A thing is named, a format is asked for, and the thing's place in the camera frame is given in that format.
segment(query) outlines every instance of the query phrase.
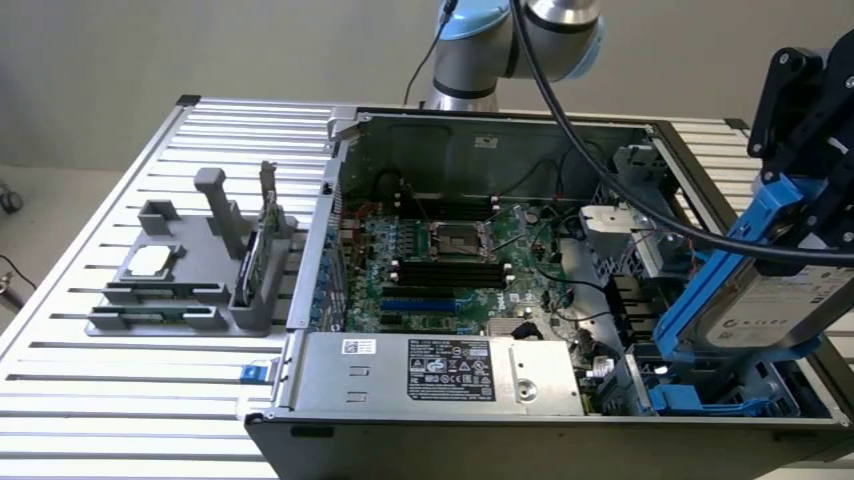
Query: white wall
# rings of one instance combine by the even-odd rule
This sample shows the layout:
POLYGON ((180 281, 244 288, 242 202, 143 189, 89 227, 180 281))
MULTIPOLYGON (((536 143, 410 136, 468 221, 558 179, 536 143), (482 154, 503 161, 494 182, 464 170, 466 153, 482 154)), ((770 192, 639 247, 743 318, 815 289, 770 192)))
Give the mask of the white wall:
MULTIPOLYGON (((0 0, 0 163, 123 169, 181 93, 396 103, 436 3, 0 0)), ((773 52, 854 20, 850 0, 602 4, 600 61, 558 88, 575 111, 751 121, 773 52)), ((499 92, 543 108, 530 81, 499 92)))

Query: power supply label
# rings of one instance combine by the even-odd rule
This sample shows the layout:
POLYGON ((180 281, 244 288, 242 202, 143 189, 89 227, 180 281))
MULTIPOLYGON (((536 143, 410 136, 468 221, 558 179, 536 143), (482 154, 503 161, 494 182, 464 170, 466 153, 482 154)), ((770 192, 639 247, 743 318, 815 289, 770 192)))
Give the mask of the power supply label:
POLYGON ((495 401, 488 341, 411 339, 407 362, 412 400, 495 401))

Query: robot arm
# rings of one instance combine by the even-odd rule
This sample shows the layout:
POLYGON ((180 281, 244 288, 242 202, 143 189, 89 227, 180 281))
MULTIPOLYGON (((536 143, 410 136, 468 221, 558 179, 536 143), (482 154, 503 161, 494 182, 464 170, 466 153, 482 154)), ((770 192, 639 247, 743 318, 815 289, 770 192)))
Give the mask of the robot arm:
MULTIPOLYGON (((499 78, 531 78, 507 0, 460 0, 436 45, 426 108, 495 111, 499 78)), ((538 58, 551 81, 582 76, 603 36, 596 0, 530 0, 524 7, 538 58)))

